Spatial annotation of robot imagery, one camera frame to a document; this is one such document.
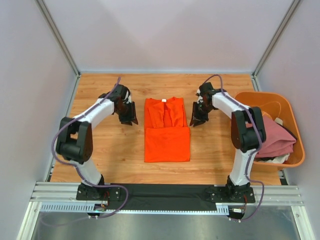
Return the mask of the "orange plastic basket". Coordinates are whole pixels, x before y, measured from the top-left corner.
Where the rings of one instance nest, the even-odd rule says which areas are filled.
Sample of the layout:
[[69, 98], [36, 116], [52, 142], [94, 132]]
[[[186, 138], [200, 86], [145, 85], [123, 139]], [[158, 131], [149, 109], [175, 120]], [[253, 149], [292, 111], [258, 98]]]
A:
[[283, 121], [283, 126], [287, 128], [297, 138], [293, 145], [293, 152], [288, 159], [282, 163], [266, 163], [254, 161], [252, 169], [254, 171], [272, 172], [285, 168], [295, 168], [300, 166], [305, 160], [305, 150], [300, 136], [299, 128], [290, 102], [280, 94], [261, 91], [244, 91], [235, 96], [235, 99], [250, 107], [260, 107], [269, 114], [272, 119], [279, 118]]

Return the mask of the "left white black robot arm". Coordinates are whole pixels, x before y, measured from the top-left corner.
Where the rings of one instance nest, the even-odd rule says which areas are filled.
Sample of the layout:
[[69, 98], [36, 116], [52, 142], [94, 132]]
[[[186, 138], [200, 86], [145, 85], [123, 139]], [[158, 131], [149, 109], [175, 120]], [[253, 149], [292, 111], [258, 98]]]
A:
[[97, 170], [92, 153], [93, 130], [104, 119], [116, 114], [123, 125], [138, 124], [135, 102], [128, 87], [116, 84], [110, 92], [101, 94], [96, 102], [81, 114], [64, 117], [53, 139], [53, 155], [63, 157], [62, 164], [73, 166], [81, 178], [77, 200], [107, 200], [110, 189]]

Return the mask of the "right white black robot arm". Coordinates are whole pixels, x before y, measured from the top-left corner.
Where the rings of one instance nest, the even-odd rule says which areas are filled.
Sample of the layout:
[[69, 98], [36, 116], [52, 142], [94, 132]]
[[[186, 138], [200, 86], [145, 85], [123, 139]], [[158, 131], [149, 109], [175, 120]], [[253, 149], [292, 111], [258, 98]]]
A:
[[197, 90], [197, 101], [192, 105], [190, 126], [196, 127], [209, 120], [212, 110], [220, 110], [231, 120], [231, 142], [235, 147], [232, 171], [224, 186], [210, 186], [205, 191], [215, 203], [254, 202], [250, 174], [254, 158], [266, 140], [262, 111], [249, 107], [231, 97], [224, 89], [215, 89], [210, 82]]

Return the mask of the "dark garment in basket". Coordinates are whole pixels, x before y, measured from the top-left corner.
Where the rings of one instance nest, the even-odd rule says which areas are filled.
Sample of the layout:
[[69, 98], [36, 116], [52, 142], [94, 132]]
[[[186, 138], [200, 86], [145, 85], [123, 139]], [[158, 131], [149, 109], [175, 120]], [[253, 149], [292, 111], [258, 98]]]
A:
[[285, 127], [283, 125], [281, 127], [284, 128], [296, 141], [298, 140], [296, 135], [294, 135], [287, 127]]

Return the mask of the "aluminium corner post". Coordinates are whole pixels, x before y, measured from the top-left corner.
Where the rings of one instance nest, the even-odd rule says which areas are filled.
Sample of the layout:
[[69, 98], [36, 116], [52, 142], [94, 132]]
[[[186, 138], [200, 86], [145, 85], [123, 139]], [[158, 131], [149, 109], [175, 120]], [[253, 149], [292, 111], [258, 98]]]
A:
[[285, 32], [287, 26], [289, 25], [291, 19], [293, 18], [294, 14], [296, 13], [297, 9], [299, 8], [302, 0], [292, 0], [287, 11], [284, 14], [284, 17], [280, 21], [279, 26], [277, 27], [274, 35], [272, 36], [269, 44], [267, 45], [264, 53], [262, 54], [260, 60], [258, 61], [257, 66], [255, 67], [254, 71], [252, 72], [252, 77], [256, 79], [258, 74], [261, 72], [263, 66], [267, 62], [269, 56], [271, 55], [272, 51], [276, 47], [278, 41], [280, 40], [281, 36]]
[[48, 24], [48, 27], [50, 31], [52, 32], [56, 42], [58, 43], [62, 53], [64, 54], [68, 64], [70, 65], [71, 69], [75, 73], [77, 77], [81, 75], [81, 71], [79, 70], [74, 58], [72, 57], [50, 11], [49, 8], [47, 7], [46, 3], [44, 0], [35, 0], [36, 5], [38, 6], [41, 14], [43, 15], [46, 23]]

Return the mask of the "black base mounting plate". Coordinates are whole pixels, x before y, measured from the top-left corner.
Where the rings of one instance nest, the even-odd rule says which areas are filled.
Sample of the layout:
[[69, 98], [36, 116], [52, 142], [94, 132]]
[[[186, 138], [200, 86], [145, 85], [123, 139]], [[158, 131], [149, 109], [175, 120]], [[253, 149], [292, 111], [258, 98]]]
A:
[[78, 201], [107, 202], [108, 209], [142, 211], [214, 211], [217, 203], [253, 204], [253, 188], [229, 190], [226, 186], [201, 184], [114, 184], [92, 187], [80, 184]]

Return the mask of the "left aluminium corner post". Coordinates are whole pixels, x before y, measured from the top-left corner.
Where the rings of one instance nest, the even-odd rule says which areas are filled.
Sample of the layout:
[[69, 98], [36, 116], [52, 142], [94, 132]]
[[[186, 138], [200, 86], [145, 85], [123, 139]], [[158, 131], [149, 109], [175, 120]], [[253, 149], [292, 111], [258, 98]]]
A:
[[44, 0], [35, 0], [36, 5], [38, 6], [41, 14], [43, 15], [46, 23], [48, 24], [48, 27], [50, 31], [52, 32], [56, 42], [58, 43], [62, 53], [64, 54], [68, 64], [70, 65], [71, 69], [75, 73], [77, 77], [81, 75], [81, 71], [79, 70], [74, 58], [72, 57], [50, 11], [49, 8], [47, 7], [46, 3]]

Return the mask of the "right aluminium corner post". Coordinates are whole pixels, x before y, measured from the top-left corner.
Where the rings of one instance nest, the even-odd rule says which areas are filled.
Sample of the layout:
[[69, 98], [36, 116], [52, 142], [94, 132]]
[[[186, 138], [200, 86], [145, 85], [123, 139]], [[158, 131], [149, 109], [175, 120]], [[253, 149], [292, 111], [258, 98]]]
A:
[[274, 35], [272, 36], [269, 44], [267, 45], [264, 53], [262, 54], [260, 60], [258, 61], [257, 66], [255, 67], [254, 71], [252, 72], [252, 77], [256, 79], [258, 74], [261, 72], [263, 66], [267, 62], [269, 56], [271, 55], [272, 51], [276, 47], [278, 41], [280, 40], [281, 36], [285, 32], [287, 26], [289, 25], [291, 19], [293, 18], [294, 14], [296, 13], [297, 9], [299, 8], [302, 0], [292, 0], [287, 11], [284, 14], [284, 17], [280, 21], [279, 26], [277, 27]]

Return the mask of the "orange t shirt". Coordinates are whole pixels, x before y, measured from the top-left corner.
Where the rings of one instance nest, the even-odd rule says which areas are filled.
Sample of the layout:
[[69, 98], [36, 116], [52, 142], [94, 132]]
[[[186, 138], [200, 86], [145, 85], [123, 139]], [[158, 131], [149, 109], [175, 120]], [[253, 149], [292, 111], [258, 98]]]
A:
[[184, 99], [147, 98], [144, 103], [144, 161], [180, 163], [190, 158], [191, 131]]

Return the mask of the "aluminium rail frame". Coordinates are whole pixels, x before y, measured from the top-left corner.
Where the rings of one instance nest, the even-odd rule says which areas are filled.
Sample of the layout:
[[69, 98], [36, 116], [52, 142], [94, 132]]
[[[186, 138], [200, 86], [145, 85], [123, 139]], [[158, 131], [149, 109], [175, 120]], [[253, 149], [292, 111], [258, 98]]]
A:
[[76, 182], [37, 182], [19, 240], [303, 240], [312, 237], [294, 185], [255, 185], [254, 203], [209, 211], [109, 209], [77, 200]]

